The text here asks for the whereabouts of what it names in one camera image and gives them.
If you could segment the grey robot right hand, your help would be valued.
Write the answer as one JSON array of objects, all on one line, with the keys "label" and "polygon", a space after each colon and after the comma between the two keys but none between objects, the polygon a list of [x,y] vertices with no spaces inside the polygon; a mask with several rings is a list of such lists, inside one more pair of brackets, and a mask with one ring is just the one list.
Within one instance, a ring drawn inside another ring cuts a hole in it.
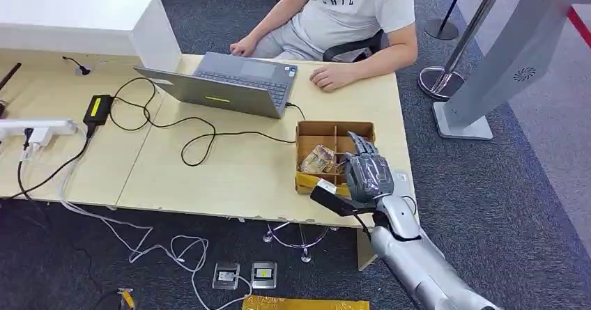
[{"label": "grey robot right hand", "polygon": [[355,153],[344,153],[341,164],[351,198],[361,203],[394,193],[394,178],[387,160],[380,155],[372,142],[348,131],[355,146]]}]

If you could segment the person's left hand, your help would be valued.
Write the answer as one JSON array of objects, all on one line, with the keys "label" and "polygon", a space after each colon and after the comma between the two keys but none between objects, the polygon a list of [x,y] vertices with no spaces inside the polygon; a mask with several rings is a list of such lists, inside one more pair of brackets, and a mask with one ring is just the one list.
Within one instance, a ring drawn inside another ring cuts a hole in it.
[{"label": "person's left hand", "polygon": [[322,91],[333,92],[359,80],[353,64],[328,64],[313,71],[309,80]]}]

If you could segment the person's right hand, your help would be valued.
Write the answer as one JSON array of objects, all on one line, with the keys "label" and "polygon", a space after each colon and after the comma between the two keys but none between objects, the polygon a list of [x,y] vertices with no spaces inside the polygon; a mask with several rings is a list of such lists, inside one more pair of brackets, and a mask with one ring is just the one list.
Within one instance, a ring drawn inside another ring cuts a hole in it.
[{"label": "person's right hand", "polygon": [[249,57],[254,53],[257,43],[256,37],[246,36],[238,42],[230,44],[229,51],[234,56]]}]

